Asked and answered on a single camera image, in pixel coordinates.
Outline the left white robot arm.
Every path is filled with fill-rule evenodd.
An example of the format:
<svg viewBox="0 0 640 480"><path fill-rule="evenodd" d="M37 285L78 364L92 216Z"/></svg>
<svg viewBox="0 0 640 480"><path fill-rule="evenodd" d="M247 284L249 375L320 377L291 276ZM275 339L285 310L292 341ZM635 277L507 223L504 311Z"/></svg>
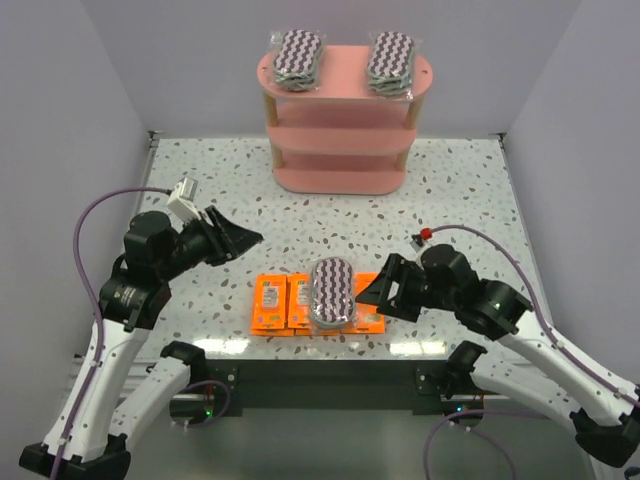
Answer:
<svg viewBox="0 0 640 480"><path fill-rule="evenodd" d="M209 381L203 349L173 341L151 373L120 397L131 366L171 298L172 280L205 263L216 267L262 242L215 207L192 212L182 230L167 214L147 211L129 224L124 252L101 287L100 318L70 397L39 443L26 446L22 468L49 479L123 479L134 444L170 399Z"/></svg>

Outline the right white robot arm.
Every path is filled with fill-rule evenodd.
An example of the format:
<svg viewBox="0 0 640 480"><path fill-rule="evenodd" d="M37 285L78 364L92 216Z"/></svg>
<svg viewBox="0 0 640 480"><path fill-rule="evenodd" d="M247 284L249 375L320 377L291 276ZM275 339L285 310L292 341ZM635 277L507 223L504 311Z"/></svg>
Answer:
<svg viewBox="0 0 640 480"><path fill-rule="evenodd" d="M422 310L450 312L468 330L525 358L521 371L482 345L465 340L450 354L444 390L470 380L568 428L591 457L623 467L639 447L639 387L613 373L538 320L531 302L501 281L481 279L466 257L442 244L418 260L388 257L357 302L396 319L417 321Z"/></svg>

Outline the striped sponge pack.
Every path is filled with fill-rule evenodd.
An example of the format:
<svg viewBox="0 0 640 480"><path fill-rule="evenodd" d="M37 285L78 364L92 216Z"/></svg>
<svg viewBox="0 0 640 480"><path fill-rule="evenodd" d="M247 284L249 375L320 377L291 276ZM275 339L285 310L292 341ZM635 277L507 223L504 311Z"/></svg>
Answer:
<svg viewBox="0 0 640 480"><path fill-rule="evenodd" d="M353 324L356 315L356 275L340 257L317 261L310 272L309 317L317 331L338 331Z"/></svg>
<svg viewBox="0 0 640 480"><path fill-rule="evenodd" d="M289 92L318 87L324 36L315 31L290 29L271 35L273 57L270 71L274 84Z"/></svg>
<svg viewBox="0 0 640 480"><path fill-rule="evenodd" d="M367 86L376 95L389 98L413 97L413 77L419 40L397 31L372 36L365 68Z"/></svg>

